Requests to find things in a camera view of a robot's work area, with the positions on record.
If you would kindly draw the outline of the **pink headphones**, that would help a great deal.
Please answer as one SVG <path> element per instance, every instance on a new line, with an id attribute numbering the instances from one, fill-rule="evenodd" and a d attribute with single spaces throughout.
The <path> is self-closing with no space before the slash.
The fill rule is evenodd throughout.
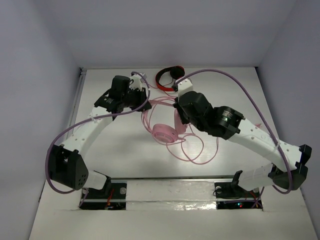
<path id="1" fill-rule="evenodd" d="M 152 135 L 152 137 L 163 145 L 173 145 L 177 141 L 182 141 L 180 137 L 187 133 L 187 124 L 183 124 L 179 116 L 178 110 L 174 109 L 174 127 L 166 124 L 156 123 L 153 127 L 150 125 L 151 117 L 156 106 L 173 107 L 175 98 L 173 96 L 162 96 L 149 100 L 151 109 L 141 114 L 141 122 L 144 128 Z"/>

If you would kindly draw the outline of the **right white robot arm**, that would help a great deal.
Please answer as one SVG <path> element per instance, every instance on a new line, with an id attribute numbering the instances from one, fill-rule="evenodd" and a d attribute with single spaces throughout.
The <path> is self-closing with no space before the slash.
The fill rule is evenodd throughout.
<path id="1" fill-rule="evenodd" d="M 310 146 L 295 146 L 277 140 L 233 108 L 212 107 L 199 92 L 189 91 L 176 97 L 173 106 L 183 124 L 192 124 L 210 136 L 239 144 L 270 162 L 255 170 L 237 171 L 230 184 L 235 196 L 241 197 L 248 191 L 271 185 L 295 191 L 306 180 L 306 163 L 312 153 Z"/>

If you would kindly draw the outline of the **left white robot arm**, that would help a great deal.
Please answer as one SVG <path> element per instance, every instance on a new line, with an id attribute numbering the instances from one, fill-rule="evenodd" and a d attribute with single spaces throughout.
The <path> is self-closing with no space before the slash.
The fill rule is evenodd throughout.
<path id="1" fill-rule="evenodd" d="M 127 114 L 125 108 L 129 108 L 130 113 L 149 110 L 150 95 L 150 86 L 144 73 L 133 71 L 130 77 L 116 75 L 111 88 L 95 101 L 87 119 L 61 132 L 50 144 L 45 159 L 45 175 L 50 187 L 63 194 L 53 185 L 53 182 L 57 182 L 70 188 L 71 192 L 88 189 L 100 197 L 110 195 L 111 178 L 89 170 L 85 155 L 116 117 Z"/>

